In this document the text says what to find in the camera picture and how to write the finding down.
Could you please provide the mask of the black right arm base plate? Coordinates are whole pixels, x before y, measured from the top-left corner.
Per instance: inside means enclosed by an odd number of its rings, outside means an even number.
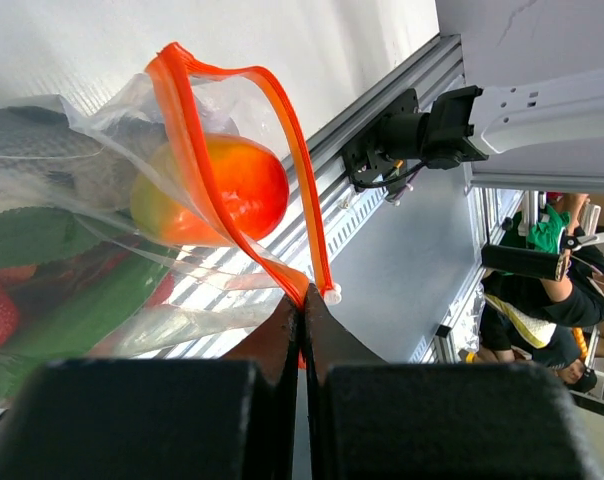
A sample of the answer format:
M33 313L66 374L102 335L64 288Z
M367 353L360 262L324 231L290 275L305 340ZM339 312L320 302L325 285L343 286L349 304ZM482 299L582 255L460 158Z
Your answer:
M439 95L431 109L419 107L409 88L342 148L345 172L358 193L384 189L398 203L424 169L450 170L488 155L472 145L471 112L483 89L468 86Z

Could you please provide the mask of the green cucumber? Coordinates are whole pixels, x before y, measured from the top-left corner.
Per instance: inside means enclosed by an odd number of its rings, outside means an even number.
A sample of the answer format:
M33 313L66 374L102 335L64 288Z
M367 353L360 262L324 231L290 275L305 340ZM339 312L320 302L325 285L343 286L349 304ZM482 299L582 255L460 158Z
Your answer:
M0 352L31 358L89 352L140 310L167 275L173 259L169 256L157 262L128 255L107 275L18 331Z

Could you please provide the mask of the grey toy fish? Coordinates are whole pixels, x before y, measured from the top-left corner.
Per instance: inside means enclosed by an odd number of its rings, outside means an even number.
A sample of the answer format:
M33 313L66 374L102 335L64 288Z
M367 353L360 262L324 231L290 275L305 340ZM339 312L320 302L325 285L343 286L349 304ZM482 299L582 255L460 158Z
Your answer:
M37 107L0 109L0 213L58 207L109 223L128 221L136 159L167 142L164 126L125 117L107 128L115 146L69 126L67 116Z

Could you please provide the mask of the clear orange zip top bag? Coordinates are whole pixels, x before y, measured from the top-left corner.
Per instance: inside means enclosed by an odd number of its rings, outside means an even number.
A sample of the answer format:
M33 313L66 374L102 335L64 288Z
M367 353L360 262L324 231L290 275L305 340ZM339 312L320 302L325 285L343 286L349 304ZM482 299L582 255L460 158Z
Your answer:
M47 95L16 100L7 107L37 106L64 113L72 130L115 146L107 128L125 117L164 126L167 142L147 160L136 159L138 175L207 222L228 241L206 247L165 243L138 229L130 208L125 227L176 252L164 281L134 317L90 352L39 361L0 364L0 405L17 394L43 364L62 358L142 356L124 348L139 319L168 305L179 279L209 284L222 291L279 290L301 305L310 286L328 304L337 304L341 289L332 278L320 199L311 156L296 113L280 82L267 69L253 66L223 69L196 60L181 45L166 46L99 110L84 115L64 97ZM215 184L205 135L245 137L271 150L289 181L284 218L267 237L254 241L235 225Z

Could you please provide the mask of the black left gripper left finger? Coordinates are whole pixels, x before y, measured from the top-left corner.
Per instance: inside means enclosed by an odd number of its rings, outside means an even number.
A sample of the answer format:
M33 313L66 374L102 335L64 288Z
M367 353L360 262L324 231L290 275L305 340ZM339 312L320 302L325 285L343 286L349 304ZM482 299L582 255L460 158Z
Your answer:
M36 370L0 425L0 479L287 479L297 307L219 359L71 359Z

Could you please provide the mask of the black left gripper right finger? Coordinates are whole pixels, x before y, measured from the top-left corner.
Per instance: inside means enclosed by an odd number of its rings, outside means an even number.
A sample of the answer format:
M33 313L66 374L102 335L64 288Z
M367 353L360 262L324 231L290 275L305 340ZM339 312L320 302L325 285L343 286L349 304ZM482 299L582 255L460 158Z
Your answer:
M304 306L316 479L598 479L573 399L545 369L388 363Z

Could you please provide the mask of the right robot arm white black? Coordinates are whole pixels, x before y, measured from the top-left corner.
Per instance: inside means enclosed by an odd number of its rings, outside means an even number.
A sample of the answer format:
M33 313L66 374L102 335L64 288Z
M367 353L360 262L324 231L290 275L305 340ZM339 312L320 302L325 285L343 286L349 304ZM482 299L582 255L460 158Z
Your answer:
M604 68L507 87L484 87L471 109L471 144L485 155L604 137Z

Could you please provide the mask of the red chili pepper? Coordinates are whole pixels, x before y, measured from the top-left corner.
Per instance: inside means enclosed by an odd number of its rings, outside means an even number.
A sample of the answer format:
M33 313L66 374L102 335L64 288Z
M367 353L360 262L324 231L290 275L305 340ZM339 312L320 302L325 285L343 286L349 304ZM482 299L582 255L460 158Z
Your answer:
M276 155L245 137L205 135L223 205L237 228L254 241L280 224L289 201L289 181ZM130 195L136 227L165 243L226 246L228 241L207 222L140 174Z

